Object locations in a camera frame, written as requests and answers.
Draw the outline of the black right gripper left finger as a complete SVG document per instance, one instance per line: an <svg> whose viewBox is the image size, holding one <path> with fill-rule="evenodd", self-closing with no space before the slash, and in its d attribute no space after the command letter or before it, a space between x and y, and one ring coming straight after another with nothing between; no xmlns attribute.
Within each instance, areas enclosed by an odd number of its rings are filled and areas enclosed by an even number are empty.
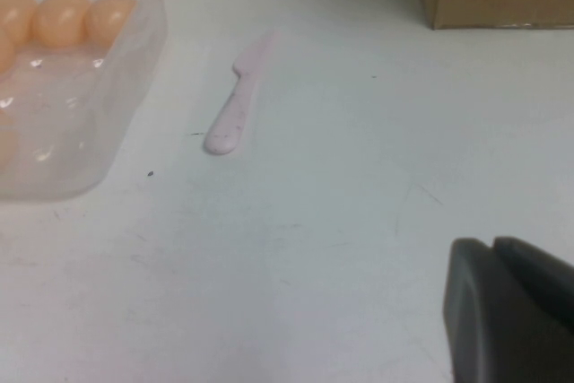
<svg viewBox="0 0 574 383"><path fill-rule="evenodd" d="M573 380L573 267L522 239L452 243L443 319L456 382Z"/></svg>

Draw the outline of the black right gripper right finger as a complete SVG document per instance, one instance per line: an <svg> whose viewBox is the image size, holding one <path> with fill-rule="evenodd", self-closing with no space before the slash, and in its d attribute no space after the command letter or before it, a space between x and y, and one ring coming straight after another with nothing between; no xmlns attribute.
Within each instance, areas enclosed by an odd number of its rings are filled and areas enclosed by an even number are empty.
<svg viewBox="0 0 574 383"><path fill-rule="evenodd" d="M495 338L571 338L573 265L522 239L492 243L497 272L491 280Z"/></svg>

